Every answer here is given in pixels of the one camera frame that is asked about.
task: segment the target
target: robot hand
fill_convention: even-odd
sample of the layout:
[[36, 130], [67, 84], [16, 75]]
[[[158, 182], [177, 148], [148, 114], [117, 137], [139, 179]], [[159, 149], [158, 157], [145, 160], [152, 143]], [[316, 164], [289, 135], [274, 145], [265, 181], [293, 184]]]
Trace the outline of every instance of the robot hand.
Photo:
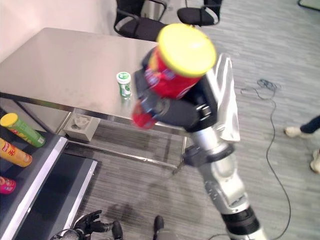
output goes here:
[[105, 233], [112, 231], [113, 239], [122, 240], [123, 232], [119, 221], [113, 223], [103, 223], [97, 220], [100, 217], [101, 210], [94, 211], [81, 217], [74, 225], [72, 230], [68, 230], [63, 236], [59, 236], [61, 232], [53, 236], [51, 239], [60, 240], [89, 240], [93, 232]]

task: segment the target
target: person's leg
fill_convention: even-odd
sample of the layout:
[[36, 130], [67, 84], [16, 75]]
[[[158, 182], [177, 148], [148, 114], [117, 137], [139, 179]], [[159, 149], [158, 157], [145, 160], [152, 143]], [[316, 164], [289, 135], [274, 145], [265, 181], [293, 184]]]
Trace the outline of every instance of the person's leg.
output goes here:
[[320, 149], [317, 149], [313, 152], [313, 161], [310, 162], [310, 168], [316, 174], [320, 174]]
[[301, 132], [305, 134], [313, 134], [318, 129], [320, 129], [320, 115], [300, 127]]
[[284, 129], [284, 133], [290, 138], [295, 138], [295, 137], [308, 138], [319, 128], [320, 128], [320, 115], [312, 119], [307, 124], [302, 125], [301, 127], [288, 126]]

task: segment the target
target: black chair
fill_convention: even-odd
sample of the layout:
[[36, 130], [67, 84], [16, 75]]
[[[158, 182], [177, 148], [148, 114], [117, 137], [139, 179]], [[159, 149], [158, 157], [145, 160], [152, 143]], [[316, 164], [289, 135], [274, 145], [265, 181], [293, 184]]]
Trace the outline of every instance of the black chair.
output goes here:
[[[149, 1], [163, 6], [163, 11], [158, 20], [141, 16], [141, 10], [145, 0], [116, 0], [117, 9], [113, 29], [119, 35], [127, 38], [155, 42], [159, 31], [166, 26], [166, 24], [160, 22], [160, 20], [167, 9], [167, 4], [162, 0]], [[119, 22], [127, 17], [131, 18], [131, 20], [124, 23], [119, 29], [117, 29]]]
[[[184, 8], [180, 8], [177, 11], [178, 18], [184, 24], [198, 25], [198, 26], [210, 26], [216, 25], [220, 21], [220, 7], [222, 0], [204, 0], [204, 5], [201, 8], [188, 7], [187, 0], [185, 1]], [[213, 11], [217, 20], [212, 17], [206, 8]]]

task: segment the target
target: red bottle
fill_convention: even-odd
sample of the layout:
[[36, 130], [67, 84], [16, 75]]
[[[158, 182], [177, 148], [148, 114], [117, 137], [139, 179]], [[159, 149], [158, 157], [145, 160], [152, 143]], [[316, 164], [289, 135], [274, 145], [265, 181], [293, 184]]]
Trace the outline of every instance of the red bottle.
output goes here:
[[0, 176], [0, 194], [11, 194], [16, 188], [16, 181]]

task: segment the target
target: yellow lid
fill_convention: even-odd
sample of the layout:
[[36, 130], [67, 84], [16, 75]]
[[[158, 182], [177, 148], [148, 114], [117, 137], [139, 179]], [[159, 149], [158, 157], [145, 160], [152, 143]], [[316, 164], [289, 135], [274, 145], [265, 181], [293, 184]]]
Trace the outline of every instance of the yellow lid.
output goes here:
[[216, 50], [208, 36], [190, 25], [174, 23], [165, 26], [157, 42], [162, 60], [179, 75], [203, 76], [216, 62]]
[[0, 119], [0, 125], [2, 127], [10, 127], [16, 123], [18, 115], [16, 113], [7, 113]]

